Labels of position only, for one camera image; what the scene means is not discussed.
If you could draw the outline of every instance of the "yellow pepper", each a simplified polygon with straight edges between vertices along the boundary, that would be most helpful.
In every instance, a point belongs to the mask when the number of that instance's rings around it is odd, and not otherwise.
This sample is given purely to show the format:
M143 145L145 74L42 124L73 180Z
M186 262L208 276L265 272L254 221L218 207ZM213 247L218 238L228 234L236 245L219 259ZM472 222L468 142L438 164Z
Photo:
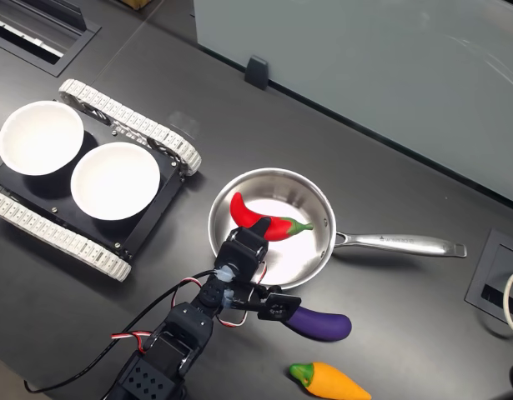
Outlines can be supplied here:
M310 393L334 400L371 400L371 395L350 377L325 364L292 364L289 373L299 379Z

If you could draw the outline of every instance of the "black countertop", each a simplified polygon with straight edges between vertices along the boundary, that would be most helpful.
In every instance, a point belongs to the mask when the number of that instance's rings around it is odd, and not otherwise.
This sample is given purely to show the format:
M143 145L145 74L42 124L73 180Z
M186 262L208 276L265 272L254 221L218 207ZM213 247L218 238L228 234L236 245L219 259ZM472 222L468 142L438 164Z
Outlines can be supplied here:
M499 338L509 329L464 297L490 229L513 237L513 210L279 92L251 87L172 35L169 2L146 23L110 1L82 3L103 29L60 78L0 49L0 126L14 109L55 98L65 78L77 78L159 123L182 125L203 164L123 283L0 219L1 360L39 386L74 375L160 293L211 267L207 220L219 190L240 173L277 167L323 190L339 230L443 237L466 244L469 256L337 250L322 273L290 292L307 308L348 315L351 335L312 342L254 315L241 328L216 325L188 375L190 399L308 398L284 370L312 361L336 366L379 399L494 400L510 392L513 340ZM180 300L193 294L185 288ZM167 303L138 328L155 328ZM119 344L86 377L49 395L99 398L133 349L133 341Z

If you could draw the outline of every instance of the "stainless steel pan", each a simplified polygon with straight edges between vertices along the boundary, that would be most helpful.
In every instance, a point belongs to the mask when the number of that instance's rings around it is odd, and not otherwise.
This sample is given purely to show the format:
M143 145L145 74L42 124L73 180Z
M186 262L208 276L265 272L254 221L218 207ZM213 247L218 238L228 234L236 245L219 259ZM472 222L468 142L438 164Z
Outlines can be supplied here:
M313 223L313 231L304 231L282 242L270 242L265 258L268 272L265 285L294 288L313 278L329 261L334 248L362 246L393 252L432 257L465 257L466 249L435 237L371 234L352 235L337 232L329 201L309 179L285 169L263 168L244 173L219 193L208 220L209 241L217 256L221 243L236 228L230 217L232 196L240 192L247 206L266 215L295 218ZM336 235L343 241L336 244Z

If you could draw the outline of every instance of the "red chili pepper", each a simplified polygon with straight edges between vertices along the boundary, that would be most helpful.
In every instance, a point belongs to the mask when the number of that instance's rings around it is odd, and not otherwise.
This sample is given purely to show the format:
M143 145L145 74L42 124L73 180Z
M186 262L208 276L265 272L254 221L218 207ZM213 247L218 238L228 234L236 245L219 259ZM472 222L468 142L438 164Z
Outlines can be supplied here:
M291 238L299 232L304 230L311 231L314 225L311 223L302 224L295 221L293 218L287 217L272 217L270 215L261 215L256 212L250 211L243 201L240 192L236 192L230 202L230 215L240 227L250 228L262 217L270 217L271 225L267 229L264 238L276 242Z

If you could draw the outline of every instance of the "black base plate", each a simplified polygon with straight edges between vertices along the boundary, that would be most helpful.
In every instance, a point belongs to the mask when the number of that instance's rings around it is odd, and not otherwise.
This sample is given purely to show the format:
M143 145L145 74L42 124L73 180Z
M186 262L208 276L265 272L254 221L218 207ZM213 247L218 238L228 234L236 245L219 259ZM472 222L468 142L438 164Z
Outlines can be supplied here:
M128 261L137 253L179 190L182 184L179 165L173 166L174 160L171 157L143 146L129 137L120 134L113 136L111 128L85 114L80 113L80 116L84 126L89 129L84 133L82 148L74 160L56 172L40 177L22 175L3 164L0 166L0 186L25 207L103 245ZM159 165L160 185L156 197L142 212L119 221L103 221L90 217L74 202L71 195L71 176L78 161L87 152L113 142L132 143L152 154Z

